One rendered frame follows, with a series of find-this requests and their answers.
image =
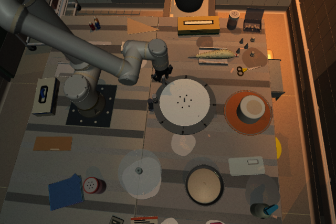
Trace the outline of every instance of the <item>black rim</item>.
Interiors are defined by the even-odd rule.
[[[190,195],[190,193],[189,193],[189,190],[188,190],[188,181],[189,181],[189,178],[190,178],[190,176],[194,173],[194,171],[196,171],[196,170],[198,170],[198,169],[208,169],[208,170],[211,170],[211,171],[213,171],[217,176],[218,176],[218,178],[219,178],[219,182],[220,182],[220,191],[219,191],[219,194],[218,194],[218,197],[216,198],[216,199],[214,199],[213,201],[211,201],[211,202],[209,202],[209,203],[200,203],[200,202],[198,202],[197,200],[195,200],[191,195]],[[215,169],[215,168],[213,168],[213,167],[211,167],[211,166],[208,166],[208,165],[198,165],[198,166],[196,166],[196,167],[194,167],[189,173],[188,173],[188,176],[187,176],[187,179],[186,179],[186,181],[185,181],[185,189],[186,189],[186,192],[187,192],[187,194],[188,194],[188,196],[189,196],[189,198],[193,201],[193,202],[195,202],[196,204],[198,204],[198,205],[200,205],[200,206],[210,206],[210,205],[213,205],[214,203],[217,203],[219,200],[220,200],[220,198],[222,197],[222,195],[223,195],[223,192],[224,192],[224,181],[223,181],[223,178],[222,178],[222,176],[220,175],[220,173]]]

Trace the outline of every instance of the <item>brown round mat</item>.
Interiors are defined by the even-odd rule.
[[[243,63],[248,68],[254,68],[259,66],[266,66],[268,63],[268,58],[257,48],[250,47],[248,48],[242,56]]]
[[[255,95],[261,98],[266,107],[264,115],[258,120],[258,122],[253,124],[243,123],[237,116],[237,108],[241,100],[248,95]],[[232,94],[226,100],[224,105],[224,115],[228,125],[230,125],[230,127],[236,132],[243,135],[253,136],[264,132],[271,124],[272,110],[265,98],[260,94],[249,90],[241,90]]]

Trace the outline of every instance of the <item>small bottle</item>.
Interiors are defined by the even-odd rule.
[[[95,19],[94,22],[97,22],[100,25],[98,18],[97,17],[93,17],[93,18]]]
[[[94,24],[96,25],[97,30],[99,30],[100,29],[99,23],[97,21],[95,21]]]
[[[92,31],[95,30],[95,27],[94,27],[93,23],[89,22],[89,26],[90,26],[90,28],[91,28]]]

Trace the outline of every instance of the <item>yellow disc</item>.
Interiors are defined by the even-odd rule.
[[[277,137],[275,137],[275,141],[277,143],[277,155],[278,155],[278,159],[279,159],[279,157],[281,156],[281,151],[282,151],[281,144],[280,144],[280,141],[277,139]]]

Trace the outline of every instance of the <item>scissors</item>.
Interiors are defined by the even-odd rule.
[[[262,66],[258,66],[258,67],[254,67],[254,68],[242,68],[242,67],[237,67],[237,74],[239,76],[243,76],[244,72],[246,72],[247,70],[252,70],[252,69],[256,69],[256,68],[261,68]]]

